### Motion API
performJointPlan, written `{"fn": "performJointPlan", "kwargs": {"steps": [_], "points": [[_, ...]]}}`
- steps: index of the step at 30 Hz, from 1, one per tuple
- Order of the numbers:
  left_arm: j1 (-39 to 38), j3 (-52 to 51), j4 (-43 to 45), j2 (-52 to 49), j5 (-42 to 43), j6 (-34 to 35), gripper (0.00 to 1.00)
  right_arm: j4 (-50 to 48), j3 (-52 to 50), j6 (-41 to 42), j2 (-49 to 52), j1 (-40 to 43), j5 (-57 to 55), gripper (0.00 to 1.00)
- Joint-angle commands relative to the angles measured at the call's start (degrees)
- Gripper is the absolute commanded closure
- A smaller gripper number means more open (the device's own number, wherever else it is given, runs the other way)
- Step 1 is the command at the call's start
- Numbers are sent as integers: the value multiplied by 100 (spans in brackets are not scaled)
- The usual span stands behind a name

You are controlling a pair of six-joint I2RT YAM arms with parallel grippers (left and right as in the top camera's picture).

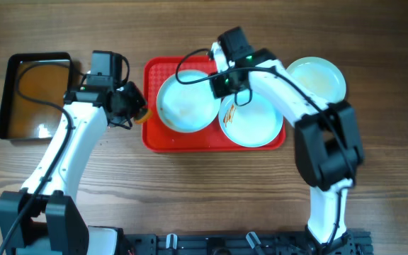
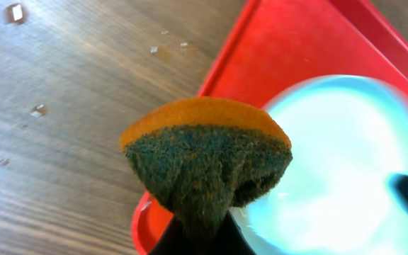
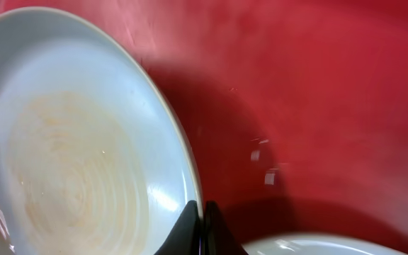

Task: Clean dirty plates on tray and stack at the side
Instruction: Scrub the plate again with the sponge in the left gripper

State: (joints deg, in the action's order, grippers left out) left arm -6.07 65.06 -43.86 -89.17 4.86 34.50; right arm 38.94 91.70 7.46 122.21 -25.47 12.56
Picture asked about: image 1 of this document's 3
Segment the orange green sponge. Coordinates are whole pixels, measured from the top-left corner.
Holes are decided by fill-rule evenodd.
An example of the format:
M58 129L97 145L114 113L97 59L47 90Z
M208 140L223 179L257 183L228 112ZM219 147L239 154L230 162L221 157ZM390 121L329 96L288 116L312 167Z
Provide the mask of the orange green sponge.
M149 108L141 108L133 117L134 123L141 125L152 117L152 111Z

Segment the white plate top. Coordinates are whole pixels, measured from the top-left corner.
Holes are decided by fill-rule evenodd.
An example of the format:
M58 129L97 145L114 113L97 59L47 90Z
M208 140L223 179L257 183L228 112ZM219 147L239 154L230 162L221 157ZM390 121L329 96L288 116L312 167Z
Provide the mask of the white plate top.
M156 102L158 116L165 126L176 132L192 133L214 121L221 100L213 96L209 81L184 84L207 76L205 72L189 69L166 79Z

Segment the white plate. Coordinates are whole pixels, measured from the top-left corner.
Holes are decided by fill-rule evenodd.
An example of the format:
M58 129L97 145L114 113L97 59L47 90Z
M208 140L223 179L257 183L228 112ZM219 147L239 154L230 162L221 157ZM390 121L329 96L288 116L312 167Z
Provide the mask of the white plate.
M223 98L218 120L223 133L243 147L262 147L272 142L283 127L283 115L263 96L243 91Z
M303 57L286 68L295 80L317 96L338 103L346 96L346 80L330 61L320 57Z
M214 121L221 100L213 96L209 81L184 84L207 76L205 72L189 69L166 79L156 102L158 116L165 126L176 132L192 133Z

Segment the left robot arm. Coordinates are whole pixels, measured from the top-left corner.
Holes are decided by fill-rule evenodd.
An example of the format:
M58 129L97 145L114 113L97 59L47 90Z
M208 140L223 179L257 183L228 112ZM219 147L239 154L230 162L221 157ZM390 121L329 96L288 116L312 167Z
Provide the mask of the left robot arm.
M111 51L92 53L91 70L78 87L67 89L63 106L21 91L29 64L13 85L22 99L61 112L55 135L35 171L17 192L0 196L0 254L134 254L118 227L88 226L76 204L79 182L89 157L109 127L129 130L149 118L147 101L129 81L128 59Z

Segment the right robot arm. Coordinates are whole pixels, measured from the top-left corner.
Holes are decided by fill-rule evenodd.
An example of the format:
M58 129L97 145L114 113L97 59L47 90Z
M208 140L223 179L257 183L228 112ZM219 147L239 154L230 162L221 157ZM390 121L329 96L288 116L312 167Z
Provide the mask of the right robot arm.
M219 35L209 57L217 67L210 75L215 97L256 93L293 126L295 164L310 186L306 232L313 252L329 254L345 245L346 197L364 160L355 110L345 100L331 103L306 89L272 52L255 50L240 27Z

